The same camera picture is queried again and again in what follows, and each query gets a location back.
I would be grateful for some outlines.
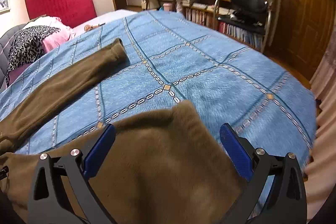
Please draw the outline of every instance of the mattress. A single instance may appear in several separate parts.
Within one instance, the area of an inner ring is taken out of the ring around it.
[[[109,12],[106,14],[103,14],[99,17],[95,17],[87,22],[84,22],[83,24],[75,27],[73,30],[74,32],[76,32],[76,37],[80,36],[81,34],[85,33],[84,31],[84,27],[85,25],[92,25],[92,26],[96,26],[99,24],[103,24],[103,23],[109,23],[112,22],[114,20],[117,20],[119,18],[123,18],[123,17],[127,17],[130,15],[134,15],[137,12],[133,12],[133,11],[129,11],[129,10],[124,10],[124,9],[120,9],[114,12]]]
[[[38,85],[119,37],[130,65],[42,126],[16,153],[37,154],[140,112],[190,100],[211,135],[228,122],[271,155],[305,165],[315,138],[315,101],[290,73],[233,39],[172,12],[144,11],[107,23],[47,53],[1,93],[0,119]],[[269,178],[260,204],[265,202]]]

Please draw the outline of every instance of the chair backrest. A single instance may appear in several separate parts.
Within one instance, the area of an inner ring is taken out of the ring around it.
[[[6,88],[6,86],[3,84],[5,75],[8,68],[8,54],[9,54],[9,48],[11,47],[11,44],[15,38],[15,35],[18,35],[18,32],[22,30],[22,28],[26,24],[21,24],[18,26],[15,26],[11,29],[9,29],[5,34],[0,38],[0,92],[3,92]]]
[[[253,14],[264,14],[268,7],[266,0],[231,0],[231,2],[244,12]]]

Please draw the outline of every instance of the leopard print fabric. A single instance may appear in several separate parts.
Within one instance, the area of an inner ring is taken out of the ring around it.
[[[44,50],[42,41],[59,28],[48,26],[33,26],[22,30],[14,39],[9,49],[6,84],[9,86],[9,72],[25,64],[34,63]]]

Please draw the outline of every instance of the wall picture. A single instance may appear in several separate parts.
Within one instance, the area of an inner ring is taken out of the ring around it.
[[[0,0],[0,14],[9,12],[10,10],[9,0]]]

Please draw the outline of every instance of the pink container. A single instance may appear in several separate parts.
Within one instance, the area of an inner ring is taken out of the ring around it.
[[[173,4],[172,3],[164,3],[163,4],[163,10],[166,12],[173,10]]]

